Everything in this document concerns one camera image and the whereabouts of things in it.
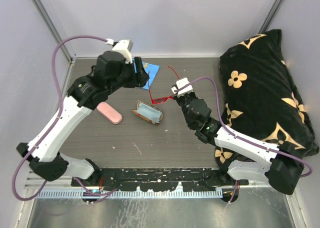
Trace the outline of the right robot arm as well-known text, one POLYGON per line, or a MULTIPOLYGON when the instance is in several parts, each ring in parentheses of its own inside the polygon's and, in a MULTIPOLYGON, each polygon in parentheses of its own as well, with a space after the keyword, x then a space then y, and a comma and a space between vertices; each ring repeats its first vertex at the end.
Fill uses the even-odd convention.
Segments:
POLYGON ((173 99, 181 107, 188 128, 195 131, 201 142, 226 148, 250 159, 249 162, 228 161, 219 172, 223 184, 230 185, 235 180, 260 181, 283 194, 293 194, 304 169, 300 158, 279 145, 251 138, 215 120, 204 99, 197 98, 193 92, 174 94, 173 99))

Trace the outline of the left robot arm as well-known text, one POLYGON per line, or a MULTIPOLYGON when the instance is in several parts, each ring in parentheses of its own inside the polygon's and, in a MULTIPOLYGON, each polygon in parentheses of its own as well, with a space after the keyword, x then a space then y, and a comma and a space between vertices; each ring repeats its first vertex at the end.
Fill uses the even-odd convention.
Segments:
POLYGON ((98 184, 102 173, 93 161, 66 156, 60 148, 80 122, 109 95, 119 88, 142 88, 148 80, 141 57, 127 60, 119 52, 104 52, 89 74, 75 79, 56 115, 38 137, 20 143, 17 151, 27 159, 31 170, 46 181, 65 175, 82 179, 89 186, 98 184))

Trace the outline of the pink glasses case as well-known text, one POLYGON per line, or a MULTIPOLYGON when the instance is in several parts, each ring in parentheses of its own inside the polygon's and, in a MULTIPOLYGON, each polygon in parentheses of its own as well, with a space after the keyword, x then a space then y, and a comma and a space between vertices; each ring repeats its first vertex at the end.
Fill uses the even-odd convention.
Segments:
POLYGON ((101 102, 97 106, 97 110, 112 124, 119 124, 122 121, 122 115, 107 102, 101 102))

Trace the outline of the light blue cloth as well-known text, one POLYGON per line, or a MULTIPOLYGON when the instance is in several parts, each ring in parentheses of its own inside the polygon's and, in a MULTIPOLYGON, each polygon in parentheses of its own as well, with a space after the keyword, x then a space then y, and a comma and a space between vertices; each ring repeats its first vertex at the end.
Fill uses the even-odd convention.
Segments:
POLYGON ((162 111, 146 103, 139 103, 137 112, 145 118, 148 118, 149 120, 156 123, 160 122, 161 116, 163 114, 162 111))

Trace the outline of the brown striped glasses case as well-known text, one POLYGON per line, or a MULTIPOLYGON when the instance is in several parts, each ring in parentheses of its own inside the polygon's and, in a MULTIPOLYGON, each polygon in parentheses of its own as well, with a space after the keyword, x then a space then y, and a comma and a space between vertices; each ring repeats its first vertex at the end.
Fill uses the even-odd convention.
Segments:
POLYGON ((137 102, 133 113, 152 124, 159 124, 164 116, 163 111, 143 101, 137 102))

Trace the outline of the red sunglasses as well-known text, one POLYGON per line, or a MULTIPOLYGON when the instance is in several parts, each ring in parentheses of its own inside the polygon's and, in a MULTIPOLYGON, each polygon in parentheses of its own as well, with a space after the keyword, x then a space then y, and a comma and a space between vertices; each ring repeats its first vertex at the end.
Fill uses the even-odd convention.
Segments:
MULTIPOLYGON (((179 74, 175 71, 174 68, 172 68, 170 65, 167 66, 168 68, 170 68, 176 75, 177 77, 177 80, 180 79, 180 76, 179 74)), ((149 81, 147 82, 147 86, 148 86, 148 93, 149 93, 149 97, 150 97, 150 100, 151 100, 151 103, 152 104, 161 104, 161 103, 164 103, 166 102, 168 99, 172 99, 173 100, 173 95, 170 95, 170 96, 165 96, 165 97, 160 97, 160 98, 153 98, 152 97, 152 93, 151 93, 151 89, 150 89, 150 83, 149 81)))

